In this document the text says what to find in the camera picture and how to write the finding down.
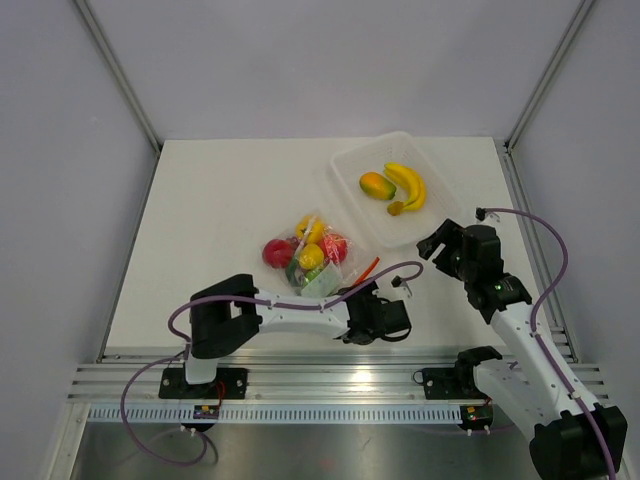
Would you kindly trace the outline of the clear orange-zip bag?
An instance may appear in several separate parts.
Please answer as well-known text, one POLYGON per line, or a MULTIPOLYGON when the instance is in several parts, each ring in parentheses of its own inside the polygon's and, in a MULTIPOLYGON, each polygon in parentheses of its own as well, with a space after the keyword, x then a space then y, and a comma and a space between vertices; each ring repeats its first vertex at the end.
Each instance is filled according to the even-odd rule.
POLYGON ((261 248, 263 263, 295 295, 322 298, 359 285, 379 265, 377 255, 312 211, 261 248))

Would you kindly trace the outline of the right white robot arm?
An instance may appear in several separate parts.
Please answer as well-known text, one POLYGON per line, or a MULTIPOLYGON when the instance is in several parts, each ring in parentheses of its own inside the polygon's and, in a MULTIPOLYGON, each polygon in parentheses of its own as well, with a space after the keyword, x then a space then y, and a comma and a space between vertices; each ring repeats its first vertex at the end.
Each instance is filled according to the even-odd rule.
POLYGON ((501 408, 528 441, 540 478, 615 478, 626 418, 618 407, 602 405, 559 353, 526 287, 505 271, 496 230, 447 219, 417 248, 421 258, 463 283, 470 305, 516 361, 510 366, 490 346, 462 351, 448 371, 454 389, 501 408))

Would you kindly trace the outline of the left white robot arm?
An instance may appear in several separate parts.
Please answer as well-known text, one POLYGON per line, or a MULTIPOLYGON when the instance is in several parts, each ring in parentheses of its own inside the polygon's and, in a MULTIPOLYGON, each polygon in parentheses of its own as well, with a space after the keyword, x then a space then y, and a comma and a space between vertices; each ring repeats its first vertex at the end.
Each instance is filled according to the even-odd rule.
POLYGON ((318 335, 347 345, 399 342, 412 330, 405 304, 377 295, 375 282, 324 298, 289 297, 237 274, 193 294, 184 307, 191 334, 181 386, 195 398, 215 388, 218 362, 260 334, 318 335))

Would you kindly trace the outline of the red pomegranate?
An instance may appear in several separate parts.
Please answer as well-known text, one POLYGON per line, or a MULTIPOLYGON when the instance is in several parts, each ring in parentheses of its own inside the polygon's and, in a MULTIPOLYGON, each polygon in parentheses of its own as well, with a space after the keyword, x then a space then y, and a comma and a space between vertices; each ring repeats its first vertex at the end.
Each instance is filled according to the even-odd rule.
POLYGON ((262 259, 265 264, 274 269, 286 268, 293 259, 295 249, 283 239, 270 240, 262 250, 262 259))

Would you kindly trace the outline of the yellow lemon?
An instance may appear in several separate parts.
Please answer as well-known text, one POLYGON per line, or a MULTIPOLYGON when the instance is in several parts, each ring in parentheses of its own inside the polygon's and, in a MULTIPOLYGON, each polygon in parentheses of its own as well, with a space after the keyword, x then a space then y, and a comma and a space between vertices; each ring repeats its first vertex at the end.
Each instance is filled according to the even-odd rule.
POLYGON ((307 244, 298 257, 299 265, 304 270, 313 270, 324 264, 325 254, 320 246, 307 244))

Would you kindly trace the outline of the red apple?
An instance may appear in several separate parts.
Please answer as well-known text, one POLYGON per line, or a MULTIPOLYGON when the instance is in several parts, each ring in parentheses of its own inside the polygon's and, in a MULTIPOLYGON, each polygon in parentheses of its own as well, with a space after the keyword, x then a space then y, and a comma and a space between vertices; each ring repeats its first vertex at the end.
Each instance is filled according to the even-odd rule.
POLYGON ((326 259, 335 264, 342 263, 348 255, 348 242, 339 234, 328 233, 319 242, 326 259))

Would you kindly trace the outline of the green spring onion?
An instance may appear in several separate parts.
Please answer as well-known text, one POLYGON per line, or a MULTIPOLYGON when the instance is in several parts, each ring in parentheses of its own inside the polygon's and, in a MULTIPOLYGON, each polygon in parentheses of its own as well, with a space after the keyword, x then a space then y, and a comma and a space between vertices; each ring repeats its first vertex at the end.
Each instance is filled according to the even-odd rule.
POLYGON ((305 273, 299 265, 299 261, 293 258, 284 270, 285 277, 293 289, 301 289, 304 284, 305 273))

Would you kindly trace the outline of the green apple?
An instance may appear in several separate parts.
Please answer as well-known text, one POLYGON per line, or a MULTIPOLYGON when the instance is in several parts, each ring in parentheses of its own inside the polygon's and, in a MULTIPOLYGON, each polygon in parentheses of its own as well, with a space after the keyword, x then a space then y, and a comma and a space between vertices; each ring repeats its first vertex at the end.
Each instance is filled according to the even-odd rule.
POLYGON ((312 282, 323 272, 323 268, 316 268, 314 270, 308 271, 304 276, 305 282, 312 282))

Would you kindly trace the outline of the yellow bell pepper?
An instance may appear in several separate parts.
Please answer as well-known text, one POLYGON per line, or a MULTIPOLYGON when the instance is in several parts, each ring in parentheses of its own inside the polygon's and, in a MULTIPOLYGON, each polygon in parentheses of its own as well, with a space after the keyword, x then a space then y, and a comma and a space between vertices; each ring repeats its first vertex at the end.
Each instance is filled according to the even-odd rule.
POLYGON ((325 232, 323 219, 317 214, 303 217, 296 225, 295 234, 298 239, 305 239, 309 243, 317 243, 325 232))

